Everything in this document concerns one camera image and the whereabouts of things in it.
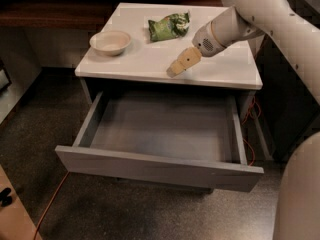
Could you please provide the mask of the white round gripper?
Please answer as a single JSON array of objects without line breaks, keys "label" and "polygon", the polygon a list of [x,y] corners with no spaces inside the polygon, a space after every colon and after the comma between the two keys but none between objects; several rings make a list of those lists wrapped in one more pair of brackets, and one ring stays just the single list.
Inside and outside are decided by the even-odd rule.
[{"label": "white round gripper", "polygon": [[202,26],[195,33],[192,44],[195,47],[183,50],[177,59],[170,64],[167,69],[169,77],[175,77],[199,63],[202,56],[213,57],[225,49],[225,46],[217,39],[211,22]]}]

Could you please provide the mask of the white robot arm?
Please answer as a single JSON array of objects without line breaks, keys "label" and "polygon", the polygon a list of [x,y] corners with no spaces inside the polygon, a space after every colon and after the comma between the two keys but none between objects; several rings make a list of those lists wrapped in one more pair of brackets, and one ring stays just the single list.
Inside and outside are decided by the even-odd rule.
[{"label": "white robot arm", "polygon": [[[320,102],[320,31],[297,15],[287,0],[235,0],[234,5],[201,27],[172,62],[175,77],[235,42],[268,35]],[[304,140],[283,172],[273,240],[320,240],[320,132]]]}]

